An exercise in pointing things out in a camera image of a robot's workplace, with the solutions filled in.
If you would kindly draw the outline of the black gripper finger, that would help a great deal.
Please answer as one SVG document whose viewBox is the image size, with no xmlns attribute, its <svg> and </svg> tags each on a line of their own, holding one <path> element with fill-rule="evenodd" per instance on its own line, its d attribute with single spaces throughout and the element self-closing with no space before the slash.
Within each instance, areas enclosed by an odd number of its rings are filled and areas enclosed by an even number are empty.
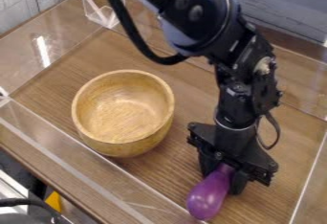
<svg viewBox="0 0 327 224">
<path fill-rule="evenodd" d="M 210 151 L 206 147 L 197 150 L 197 161 L 201 175 L 206 177 L 217 169 L 224 155 L 220 151 Z"/>
<path fill-rule="evenodd" d="M 230 176 L 229 191 L 230 195 L 238 195 L 249 181 L 249 175 L 241 169 L 236 170 Z"/>
</svg>

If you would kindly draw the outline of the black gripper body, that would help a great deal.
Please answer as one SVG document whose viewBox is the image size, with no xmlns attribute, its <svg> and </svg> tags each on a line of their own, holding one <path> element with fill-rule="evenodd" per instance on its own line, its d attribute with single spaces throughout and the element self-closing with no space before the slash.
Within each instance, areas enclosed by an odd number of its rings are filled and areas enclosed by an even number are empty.
<svg viewBox="0 0 327 224">
<path fill-rule="evenodd" d="M 234 171 L 241 169 L 248 173 L 249 181 L 269 186 L 278 163 L 257 140 L 256 126 L 257 122 L 242 128 L 232 128 L 220 123 L 190 122 L 188 144 L 196 151 L 201 147 L 220 151 L 224 155 L 221 164 L 230 166 Z"/>
</svg>

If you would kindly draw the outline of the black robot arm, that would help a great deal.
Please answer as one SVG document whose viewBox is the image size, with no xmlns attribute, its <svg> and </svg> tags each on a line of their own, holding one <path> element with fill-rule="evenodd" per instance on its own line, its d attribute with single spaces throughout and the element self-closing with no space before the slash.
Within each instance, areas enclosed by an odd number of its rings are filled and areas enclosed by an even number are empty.
<svg viewBox="0 0 327 224">
<path fill-rule="evenodd" d="M 141 0 L 156 13 L 172 56 L 149 49 L 121 0 L 106 0 L 138 51 L 153 62 L 173 65 L 193 56 L 214 67 L 220 89 L 214 122 L 189 123 L 188 143 L 196 148 L 200 171 L 230 167 L 228 192 L 238 194 L 256 181 L 269 185 L 278 163 L 266 151 L 257 129 L 282 96 L 276 80 L 273 47 L 242 16 L 237 0 Z"/>
</svg>

